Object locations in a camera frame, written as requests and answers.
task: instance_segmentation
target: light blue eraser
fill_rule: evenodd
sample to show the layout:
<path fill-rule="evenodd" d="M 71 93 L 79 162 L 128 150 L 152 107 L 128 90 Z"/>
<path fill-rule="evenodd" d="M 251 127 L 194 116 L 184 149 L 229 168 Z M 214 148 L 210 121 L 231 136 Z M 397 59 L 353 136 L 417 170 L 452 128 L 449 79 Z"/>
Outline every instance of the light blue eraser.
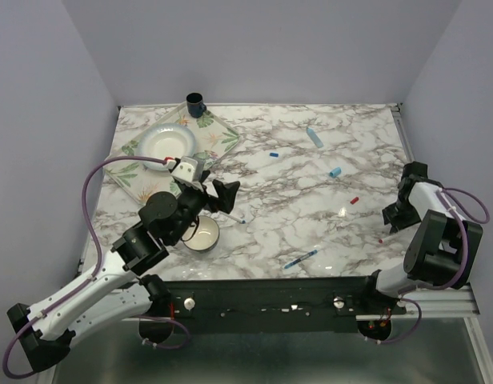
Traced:
<path fill-rule="evenodd" d="M 319 140 L 318 135 L 314 132 L 312 128 L 307 128 L 307 134 L 309 135 L 309 138 L 311 138 L 312 142 L 318 147 L 322 148 L 323 143 L 321 140 Z"/>
<path fill-rule="evenodd" d="M 335 169 L 333 169 L 329 175 L 332 177 L 332 178 L 337 178 L 339 175 L 341 174 L 341 168 L 340 167 L 337 167 Z"/>

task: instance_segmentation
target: gray floor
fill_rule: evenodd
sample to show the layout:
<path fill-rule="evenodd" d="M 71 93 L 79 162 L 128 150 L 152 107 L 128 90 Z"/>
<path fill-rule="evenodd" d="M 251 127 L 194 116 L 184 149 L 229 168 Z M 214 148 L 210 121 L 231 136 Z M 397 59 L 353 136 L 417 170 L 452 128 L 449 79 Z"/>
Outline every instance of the gray floor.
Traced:
<path fill-rule="evenodd" d="M 140 345 L 136 322 L 90 336 L 57 368 L 54 382 L 121 383 L 483 383 L 463 320 L 426 320 L 389 346 L 356 334 L 195 336 L 176 351 Z M 396 330 L 411 326 L 399 321 Z"/>

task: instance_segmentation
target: plate rim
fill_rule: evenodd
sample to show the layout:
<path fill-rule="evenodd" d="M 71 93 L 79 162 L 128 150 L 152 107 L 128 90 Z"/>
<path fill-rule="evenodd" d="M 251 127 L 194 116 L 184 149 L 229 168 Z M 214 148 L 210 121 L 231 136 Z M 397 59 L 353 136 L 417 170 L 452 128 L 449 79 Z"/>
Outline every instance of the plate rim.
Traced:
<path fill-rule="evenodd" d="M 181 124 L 178 124 L 176 122 L 164 122 L 161 124 L 154 124 L 153 126 L 147 128 L 142 135 L 142 138 L 138 142 L 138 155 L 139 156 L 146 156 L 145 154 L 145 146 L 148 138 L 153 135 L 153 132 L 158 131 L 160 129 L 172 129 L 172 130 L 180 130 L 182 132 L 186 132 L 187 135 L 191 138 L 191 144 L 190 144 L 190 156 L 194 155 L 196 146 L 197 146 L 197 138 L 195 137 L 194 133 L 191 132 L 190 128 L 187 126 L 183 126 Z M 143 165 L 146 166 L 147 168 L 150 168 L 152 170 L 168 170 L 166 166 L 163 164 L 158 164 L 155 162 L 144 162 L 142 161 Z"/>

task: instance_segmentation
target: mug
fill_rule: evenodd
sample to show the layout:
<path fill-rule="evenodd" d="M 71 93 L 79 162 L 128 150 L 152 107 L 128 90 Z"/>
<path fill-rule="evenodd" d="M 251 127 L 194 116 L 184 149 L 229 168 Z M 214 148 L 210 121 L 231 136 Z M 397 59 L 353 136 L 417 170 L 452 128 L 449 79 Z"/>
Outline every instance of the mug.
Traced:
<path fill-rule="evenodd" d="M 186 96 L 186 104 L 192 118 L 200 118 L 207 110 L 201 94 L 188 94 Z"/>

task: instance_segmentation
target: blue marker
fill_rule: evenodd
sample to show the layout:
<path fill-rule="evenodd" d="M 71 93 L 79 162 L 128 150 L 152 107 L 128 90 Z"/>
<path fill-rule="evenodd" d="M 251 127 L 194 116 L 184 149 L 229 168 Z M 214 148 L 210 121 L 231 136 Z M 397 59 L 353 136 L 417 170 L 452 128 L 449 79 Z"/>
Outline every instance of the blue marker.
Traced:
<path fill-rule="evenodd" d="M 314 132 L 312 128 L 307 128 L 307 134 L 309 135 L 309 138 L 311 138 L 312 142 L 318 147 L 322 148 L 323 147 L 323 142 L 319 140 L 318 135 Z"/>
<path fill-rule="evenodd" d="M 310 256 L 312 256 L 313 254 L 317 254 L 317 253 L 318 253 L 318 250 L 312 250 L 308 254 L 304 254 L 301 258 L 297 258 L 293 262 L 290 262 L 289 264 L 287 264 L 286 266 L 284 266 L 284 270 L 286 270 L 287 268 L 292 267 L 294 264 L 298 264 L 299 262 L 302 262 L 303 260 L 307 260 Z"/>

